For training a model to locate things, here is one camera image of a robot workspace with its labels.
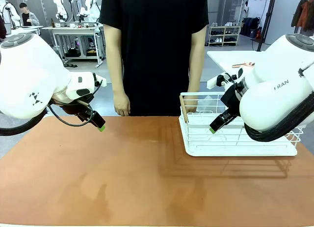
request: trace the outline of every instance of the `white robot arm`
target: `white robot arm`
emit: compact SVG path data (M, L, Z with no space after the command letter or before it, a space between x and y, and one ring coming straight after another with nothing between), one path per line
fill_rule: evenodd
M95 87L106 86L105 78L91 72L68 71L36 34L11 36L0 45L0 52L0 112L31 119L42 114L47 105L56 104L102 129L105 121L89 103Z
M86 20L87 22L97 22L100 16L100 9L96 0L86 0L85 5L87 10L82 7L80 10L80 15L88 17L88 20Z
M6 2L0 5L0 10L2 12L3 20L5 23L10 23L12 20L12 26L18 27L20 26L21 17L17 13L13 4Z
M63 0L53 0L53 2L57 5L57 14L55 15L60 22L66 22L68 20L68 13L65 10L63 5Z
M269 142L314 120L312 38L284 35L261 53L253 70L231 78L216 78L226 89L222 101L228 109L210 125L213 133L241 116L252 139Z

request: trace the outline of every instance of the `wire dish rack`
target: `wire dish rack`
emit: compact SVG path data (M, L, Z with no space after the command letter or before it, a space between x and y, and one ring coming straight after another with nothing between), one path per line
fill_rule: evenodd
M186 152L191 156L295 156L304 126L293 129L272 142L257 142L246 133L244 122L237 117L215 134L209 130L211 122L226 106L221 102L223 92L182 93L179 117ZM197 96L198 99L184 99ZM195 113L186 113L196 107Z

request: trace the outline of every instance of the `white workbench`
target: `white workbench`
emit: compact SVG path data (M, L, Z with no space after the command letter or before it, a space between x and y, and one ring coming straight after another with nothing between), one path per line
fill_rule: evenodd
M28 28L17 28L17 29L13 29L11 34L7 34L6 37L11 37L15 34L22 34L22 33L36 33L37 29L42 28L43 26L31 26Z
M104 49L104 43L102 42L102 39L99 36L102 34L101 31L103 30L103 26L98 27L89 27L89 28L71 28L71 27L46 27L43 29L51 30L54 38L55 45L57 46L61 57L66 59L96 59L98 61L98 64L96 65L96 68L99 67L103 63L103 57L105 54ZM66 36L76 36L80 41L80 56L79 57L66 57L65 52L68 52L68 49L71 47L68 44L68 41L66 39ZM83 36L94 36L94 42L96 47L96 55L97 56L87 56L85 54L85 51L82 46L82 37Z
M263 53L256 51L208 51L207 55L217 63L222 71L234 75L238 73L240 68L232 68L232 65L257 62Z

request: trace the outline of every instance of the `gray floor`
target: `gray floor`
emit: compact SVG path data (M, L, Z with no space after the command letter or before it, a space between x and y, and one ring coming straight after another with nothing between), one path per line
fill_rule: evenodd
M257 46L258 44L254 42L253 47L255 50L257 49ZM266 50L267 48L268 48L267 45L263 45L262 50ZM205 47L205 50L206 52L207 51L252 50L252 41L250 41L250 39L247 37L240 36L238 46ZM78 68L69 68L69 70L71 71L92 71L98 75L105 77L108 83L111 83L106 60L97 69L95 69L95 65L97 64L95 61L73 61L71 63L78 65ZM206 81L220 74L221 72L222 71L218 67L218 65L214 63L211 60L211 58L205 54L205 66L204 66L203 74L201 78L202 83L201 83L200 91L208 91L206 89ZM213 91L221 91L221 89L215 88ZM100 113L100 115L103 115L103 116L116 115L113 108L113 93L112 93L111 84L99 90L99 92L95 95L95 99L92 101L91 105L94 110ZM65 112L63 112L63 110L61 110L60 108L54 107L54 109L59 115L66 115ZM9 118L7 116L0 114L0 127L10 128L10 127L18 126L24 123L25 123L24 120ZM314 131L314 123L308 125L301 139L302 139L302 143L314 154L314 145L313 145L314 138L312 136L313 131ZM0 158L2 158L24 135L25 133L21 135L12 136L12 137L0 137Z

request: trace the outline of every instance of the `table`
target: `table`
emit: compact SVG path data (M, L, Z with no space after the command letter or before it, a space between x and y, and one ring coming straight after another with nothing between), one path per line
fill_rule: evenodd
M55 45L58 47L60 55L63 60L66 59L97 59L98 64L96 68L103 63L105 57L104 41L101 36L104 36L103 26L89 27L89 28L71 28L71 27L46 27L43 29L51 30L54 38ZM94 43L96 47L96 56L87 56L86 49L87 46L84 45L83 37L93 36ZM68 52L71 47L72 41L67 38L67 36L75 36L79 39L80 45L80 56L79 57L66 57L65 53Z
M17 29L13 29L11 34L7 34L6 37L11 37L15 34L21 34L21 33L37 33L37 29L42 28L43 26L31 26L28 28L17 28Z
M76 117L63 119L77 123ZM0 223L310 226L314 157L190 157L177 117L46 117L0 160Z
M236 74L239 68L232 68L232 65L244 62L257 62L264 52L256 51L208 51L207 55L230 75Z

